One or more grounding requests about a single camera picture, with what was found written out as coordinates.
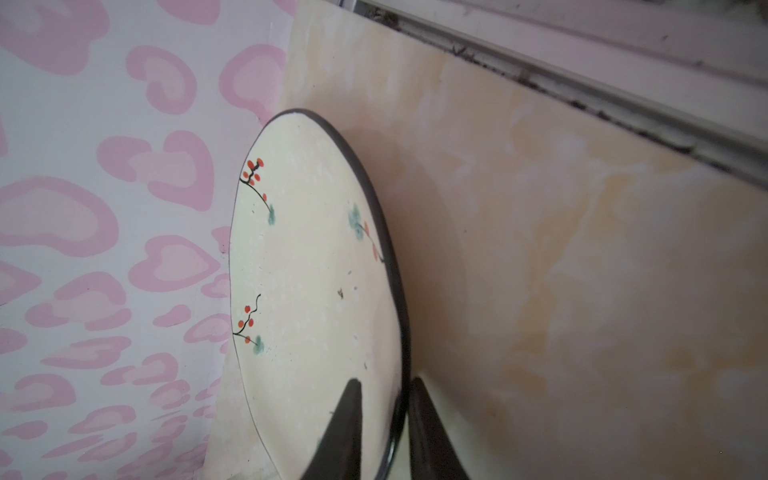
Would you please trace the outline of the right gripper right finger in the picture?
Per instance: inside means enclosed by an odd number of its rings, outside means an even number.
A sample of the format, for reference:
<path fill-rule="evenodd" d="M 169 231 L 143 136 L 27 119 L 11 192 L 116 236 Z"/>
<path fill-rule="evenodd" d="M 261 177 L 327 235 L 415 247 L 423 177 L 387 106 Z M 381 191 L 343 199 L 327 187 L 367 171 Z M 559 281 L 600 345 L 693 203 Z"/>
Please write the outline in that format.
<path fill-rule="evenodd" d="M 413 480 L 468 480 L 421 378 L 411 381 L 408 407 L 410 472 Z"/>

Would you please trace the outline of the white plate brown rim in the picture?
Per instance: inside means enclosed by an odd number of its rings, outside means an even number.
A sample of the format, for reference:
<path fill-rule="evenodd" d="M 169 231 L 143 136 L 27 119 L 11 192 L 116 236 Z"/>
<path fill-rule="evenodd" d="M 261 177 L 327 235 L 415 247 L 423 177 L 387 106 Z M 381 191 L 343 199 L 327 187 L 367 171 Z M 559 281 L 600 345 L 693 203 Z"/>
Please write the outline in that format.
<path fill-rule="evenodd" d="M 385 478 L 407 411 L 407 306 L 375 189 L 320 115 L 277 114 L 239 172 L 229 246 L 232 335 L 254 426 L 278 474 L 309 465 L 350 380 L 361 475 Z"/>

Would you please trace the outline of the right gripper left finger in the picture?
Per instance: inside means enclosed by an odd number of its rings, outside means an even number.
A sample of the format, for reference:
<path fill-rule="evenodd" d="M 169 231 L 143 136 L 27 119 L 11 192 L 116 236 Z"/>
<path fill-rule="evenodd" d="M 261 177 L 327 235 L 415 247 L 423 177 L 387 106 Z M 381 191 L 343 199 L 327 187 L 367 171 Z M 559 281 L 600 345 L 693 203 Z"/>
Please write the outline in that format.
<path fill-rule="evenodd" d="M 302 479 L 360 479 L 362 420 L 362 385 L 350 379 Z"/>

